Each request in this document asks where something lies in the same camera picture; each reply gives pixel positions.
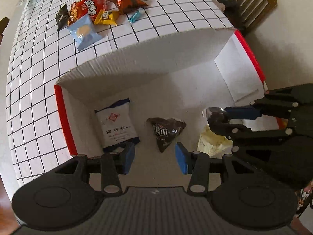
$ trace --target white snack package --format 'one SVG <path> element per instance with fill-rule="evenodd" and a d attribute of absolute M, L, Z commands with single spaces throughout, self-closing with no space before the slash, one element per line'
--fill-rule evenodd
<path fill-rule="evenodd" d="M 129 118 L 129 102 L 127 98 L 102 110 L 95 110 L 104 138 L 103 151 L 111 152 L 118 147 L 125 147 L 129 142 L 140 142 Z"/>

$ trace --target white grid tablecloth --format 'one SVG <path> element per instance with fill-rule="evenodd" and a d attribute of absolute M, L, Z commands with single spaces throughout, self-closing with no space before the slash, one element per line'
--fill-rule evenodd
<path fill-rule="evenodd" d="M 143 40 L 198 28 L 232 27 L 211 0 L 142 0 L 149 6 L 133 26 L 96 26 L 104 38 L 78 52 L 67 29 L 57 31 L 55 14 L 79 0 L 28 0 L 18 24 L 7 76 L 9 146 L 20 186 L 71 156 L 64 140 L 54 84 L 70 69 Z M 109 3 L 110 9 L 116 8 Z"/>

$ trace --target light blue snack package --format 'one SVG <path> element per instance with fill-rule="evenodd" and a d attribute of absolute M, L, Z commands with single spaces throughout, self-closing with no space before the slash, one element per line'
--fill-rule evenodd
<path fill-rule="evenodd" d="M 92 43 L 102 39 L 102 36 L 97 34 L 88 14 L 82 16 L 68 28 L 75 41 L 78 43 L 78 51 L 83 50 Z"/>

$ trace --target white and blue package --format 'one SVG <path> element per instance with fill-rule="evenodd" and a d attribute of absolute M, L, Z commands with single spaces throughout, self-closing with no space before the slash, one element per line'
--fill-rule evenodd
<path fill-rule="evenodd" d="M 78 51 L 83 50 L 89 45 L 102 39 L 102 36 L 97 34 L 88 14 L 82 16 L 68 28 L 75 41 L 78 43 Z"/>
<path fill-rule="evenodd" d="M 118 147 L 126 147 L 129 142 L 140 142 L 136 130 L 129 118 L 129 99 L 119 100 L 112 105 L 95 110 L 101 124 L 104 139 L 104 152 L 111 152 Z"/>

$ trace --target ribbed gray panel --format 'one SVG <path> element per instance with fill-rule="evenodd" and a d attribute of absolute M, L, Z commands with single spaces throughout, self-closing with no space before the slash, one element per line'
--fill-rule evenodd
<path fill-rule="evenodd" d="M 22 227 L 15 235 L 295 235 L 289 227 L 248 231 L 217 216 L 203 197 L 191 197 L 181 187 L 131 187 L 118 198 L 107 198 L 84 223 L 63 231 L 36 231 Z"/>

